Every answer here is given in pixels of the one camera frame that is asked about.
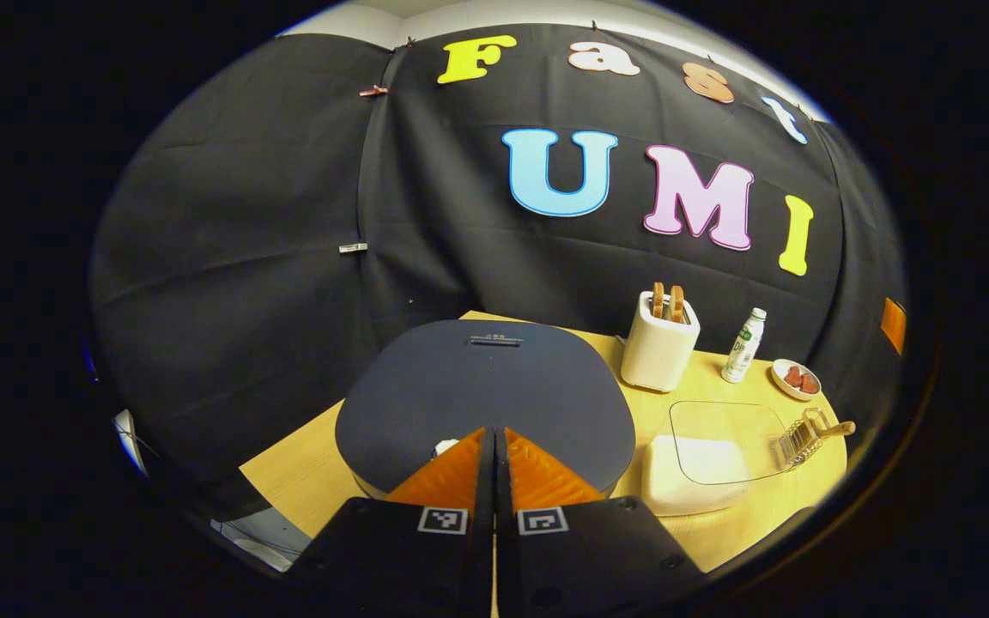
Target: white wall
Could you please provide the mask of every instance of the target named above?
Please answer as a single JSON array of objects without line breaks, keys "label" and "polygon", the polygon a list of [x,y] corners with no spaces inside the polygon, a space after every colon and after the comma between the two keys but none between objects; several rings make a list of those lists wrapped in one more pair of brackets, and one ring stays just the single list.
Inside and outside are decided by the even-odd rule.
[{"label": "white wall", "polygon": [[[364,4],[375,3],[366,0]],[[760,83],[778,97],[799,106],[813,120],[829,121],[827,114],[807,95],[800,93],[796,86],[762,65],[743,48],[707,28],[680,15],[673,15],[666,20],[597,0],[470,0],[467,3],[443,5],[405,19],[369,5],[346,3],[319,13],[279,36],[337,34],[393,48],[407,44],[408,36],[421,40],[472,27],[513,23],[556,23],[589,27],[591,20],[596,21],[601,30],[656,40],[702,58],[711,55],[715,63]]]}]

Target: wooden table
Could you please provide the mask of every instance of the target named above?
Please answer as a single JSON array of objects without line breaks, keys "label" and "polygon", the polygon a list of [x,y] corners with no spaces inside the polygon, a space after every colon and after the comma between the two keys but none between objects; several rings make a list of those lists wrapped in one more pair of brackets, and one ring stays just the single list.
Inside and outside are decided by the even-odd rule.
[{"label": "wooden table", "polygon": [[[467,312],[463,320],[510,320],[489,313]],[[739,384],[719,376],[726,356],[695,351],[676,391],[659,394],[628,386],[620,380],[624,345],[614,336],[565,329],[582,337],[605,359],[628,400],[635,424],[636,450],[628,472],[616,482],[612,497],[639,495],[640,462],[645,447],[663,429],[670,405],[682,400],[761,403],[777,412],[786,426],[804,408],[820,406],[836,423],[827,397],[798,402],[780,391],[767,374],[768,360],[754,360]],[[251,484],[292,524],[315,537],[334,512],[350,497],[365,497],[334,443],[334,423],[342,402],[318,415],[288,437],[240,466]],[[697,563],[710,571],[757,543],[789,516],[827,496],[845,474],[845,440],[829,438],[819,453],[785,474],[750,482],[749,490],[730,508],[701,515],[662,517],[664,527]]]}]

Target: white bottle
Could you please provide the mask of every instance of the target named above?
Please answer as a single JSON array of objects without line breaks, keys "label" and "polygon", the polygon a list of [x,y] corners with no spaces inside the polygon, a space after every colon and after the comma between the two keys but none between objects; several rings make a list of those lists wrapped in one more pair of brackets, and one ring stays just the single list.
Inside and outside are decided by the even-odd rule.
[{"label": "white bottle", "polygon": [[754,359],[754,352],[757,352],[758,344],[761,343],[765,321],[765,310],[755,306],[753,312],[750,312],[750,317],[746,319],[746,324],[743,324],[743,329],[735,337],[735,344],[731,347],[731,355],[727,356],[723,371],[719,372],[727,382],[734,384],[743,382],[746,369],[750,368],[750,361]]}]

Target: white plate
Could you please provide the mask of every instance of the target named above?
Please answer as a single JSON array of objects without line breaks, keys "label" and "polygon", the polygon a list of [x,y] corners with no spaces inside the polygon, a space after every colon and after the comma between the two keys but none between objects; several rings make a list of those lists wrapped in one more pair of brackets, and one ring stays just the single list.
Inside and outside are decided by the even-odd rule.
[{"label": "white plate", "polygon": [[[807,392],[803,392],[799,388],[794,388],[792,386],[789,386],[789,384],[785,382],[785,376],[788,375],[788,369],[790,367],[799,367],[801,375],[811,374],[811,379],[814,380],[814,383],[816,383],[816,387],[819,388],[819,391],[814,391],[813,394],[809,395],[807,394]],[[808,367],[804,367],[804,365],[801,365],[800,363],[797,363],[794,360],[788,360],[788,359],[774,360],[773,381],[774,384],[776,384],[782,391],[786,393],[786,395],[793,396],[794,398],[801,400],[801,402],[809,402],[810,400],[816,398],[816,395],[819,395],[820,392],[823,391],[823,383],[819,382],[819,376],[816,376]]]}]

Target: black fabric curtain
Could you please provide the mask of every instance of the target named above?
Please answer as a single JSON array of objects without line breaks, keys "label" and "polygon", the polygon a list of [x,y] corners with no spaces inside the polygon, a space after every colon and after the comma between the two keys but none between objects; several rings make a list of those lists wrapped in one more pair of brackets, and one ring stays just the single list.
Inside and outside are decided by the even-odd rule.
[{"label": "black fabric curtain", "polygon": [[[437,82],[446,44],[495,35],[517,43],[487,75]],[[574,67],[576,42],[620,47],[640,73]],[[734,102],[694,93],[686,62],[725,75]],[[374,83],[389,94],[358,97]],[[808,137],[798,143],[764,95],[711,60],[566,25],[395,51],[272,40],[170,114],[107,206],[91,288],[113,378],[170,463],[250,502],[237,466],[345,397],[400,333],[477,309],[626,336],[637,294],[662,281],[683,286],[710,352],[729,351],[750,308],[765,309],[758,357],[809,361],[847,418],[847,400],[865,396],[854,364],[890,348],[879,309],[906,283],[882,251],[899,241],[844,138],[778,99]],[[574,132],[614,136],[604,203],[582,216],[517,203],[502,141],[517,129],[557,134],[547,179],[558,191],[584,183]],[[644,227],[651,145],[687,153],[702,183],[725,163],[753,173],[749,249],[713,242],[715,220],[699,236]],[[814,211],[804,276],[778,264],[789,195]],[[338,251],[356,242],[367,251]]]}]

